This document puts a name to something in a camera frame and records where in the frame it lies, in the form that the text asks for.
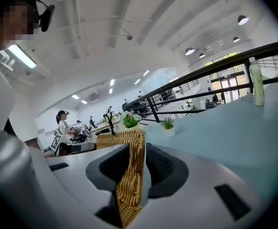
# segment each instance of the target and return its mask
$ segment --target flower pot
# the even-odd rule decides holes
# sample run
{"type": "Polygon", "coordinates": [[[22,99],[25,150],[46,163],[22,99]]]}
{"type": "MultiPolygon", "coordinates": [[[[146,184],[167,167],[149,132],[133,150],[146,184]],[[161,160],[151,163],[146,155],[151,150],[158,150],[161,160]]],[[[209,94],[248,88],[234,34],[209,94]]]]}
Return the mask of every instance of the flower pot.
{"type": "Polygon", "coordinates": [[[138,123],[137,125],[131,127],[131,128],[126,128],[125,127],[125,130],[132,130],[132,129],[142,129],[142,125],[140,123],[138,123]]]}
{"type": "Polygon", "coordinates": [[[169,130],[163,130],[164,131],[164,133],[165,133],[165,135],[167,136],[167,137],[170,137],[170,136],[174,136],[175,135],[175,128],[173,127],[173,128],[171,128],[171,129],[169,129],[169,130]]]}

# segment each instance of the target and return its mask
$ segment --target light blue table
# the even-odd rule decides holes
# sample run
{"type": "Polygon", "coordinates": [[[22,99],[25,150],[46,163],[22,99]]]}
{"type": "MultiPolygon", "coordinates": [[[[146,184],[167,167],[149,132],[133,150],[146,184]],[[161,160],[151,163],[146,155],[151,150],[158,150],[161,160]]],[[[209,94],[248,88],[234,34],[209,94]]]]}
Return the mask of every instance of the light blue table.
{"type": "Polygon", "coordinates": [[[278,192],[278,102],[266,100],[258,107],[248,95],[176,119],[173,137],[166,137],[159,124],[144,131],[146,142],[223,164],[268,200],[278,192]]]}

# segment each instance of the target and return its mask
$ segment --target woven basket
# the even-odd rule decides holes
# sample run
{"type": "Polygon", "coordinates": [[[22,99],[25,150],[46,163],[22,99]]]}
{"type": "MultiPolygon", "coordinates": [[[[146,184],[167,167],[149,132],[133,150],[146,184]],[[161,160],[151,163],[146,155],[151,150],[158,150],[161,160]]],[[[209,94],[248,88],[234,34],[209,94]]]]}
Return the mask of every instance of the woven basket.
{"type": "Polygon", "coordinates": [[[118,144],[129,144],[129,166],[117,185],[117,202],[122,228],[126,228],[141,212],[145,137],[140,129],[101,134],[96,141],[96,149],[118,144]]]}

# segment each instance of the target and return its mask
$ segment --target ceiling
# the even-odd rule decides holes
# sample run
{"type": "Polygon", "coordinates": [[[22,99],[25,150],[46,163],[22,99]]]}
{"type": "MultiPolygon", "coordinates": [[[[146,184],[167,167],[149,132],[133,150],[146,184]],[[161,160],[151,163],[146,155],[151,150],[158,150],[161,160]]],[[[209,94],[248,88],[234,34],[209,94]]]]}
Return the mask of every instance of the ceiling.
{"type": "MultiPolygon", "coordinates": [[[[34,90],[35,104],[43,104],[46,98],[52,101],[48,106],[110,77],[188,67],[203,60],[198,55],[207,46],[213,49],[206,55],[212,56],[243,43],[265,10],[259,0],[42,1],[55,5],[52,24],[47,32],[22,41],[21,47],[39,62],[36,68],[42,65],[48,71],[34,90]],[[242,14],[250,20],[239,26],[237,18],[242,14]],[[233,43],[234,36],[240,41],[233,43]],[[185,56],[187,47],[196,52],[185,56]],[[86,85],[65,91],[64,96],[50,90],[58,78],[83,82],[79,79],[84,76],[86,85]]],[[[38,9],[44,11],[41,4],[38,9]]]]}
{"type": "Polygon", "coordinates": [[[143,74],[144,72],[139,72],[131,75],[122,76],[115,79],[113,86],[110,86],[110,81],[107,81],[96,86],[89,87],[88,89],[76,93],[76,96],[78,96],[79,99],[68,97],[67,99],[63,100],[61,104],[66,107],[77,108],[83,105],[83,103],[81,103],[82,100],[85,100],[88,102],[88,104],[90,104],[90,100],[96,97],[99,97],[99,99],[104,99],[109,96],[120,94],[132,88],[139,87],[144,82],[144,80],[146,80],[151,74],[153,74],[153,71],[149,71],[145,76],[143,76],[143,74]]]}

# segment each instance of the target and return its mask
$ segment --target headphones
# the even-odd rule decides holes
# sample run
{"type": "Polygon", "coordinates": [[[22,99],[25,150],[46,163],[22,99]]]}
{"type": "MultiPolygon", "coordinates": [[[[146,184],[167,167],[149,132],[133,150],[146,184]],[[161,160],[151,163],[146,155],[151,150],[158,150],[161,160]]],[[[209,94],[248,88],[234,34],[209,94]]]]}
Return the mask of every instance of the headphones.
{"type": "Polygon", "coordinates": [[[34,29],[37,29],[38,27],[40,27],[42,32],[47,31],[50,26],[51,20],[52,20],[55,6],[54,5],[48,6],[40,0],[21,0],[21,1],[28,3],[29,5],[31,5],[34,8],[34,10],[36,10],[36,12],[34,13],[34,18],[33,18],[34,29]],[[37,1],[46,7],[46,9],[42,15],[38,14],[37,5],[36,5],[37,1]]]}

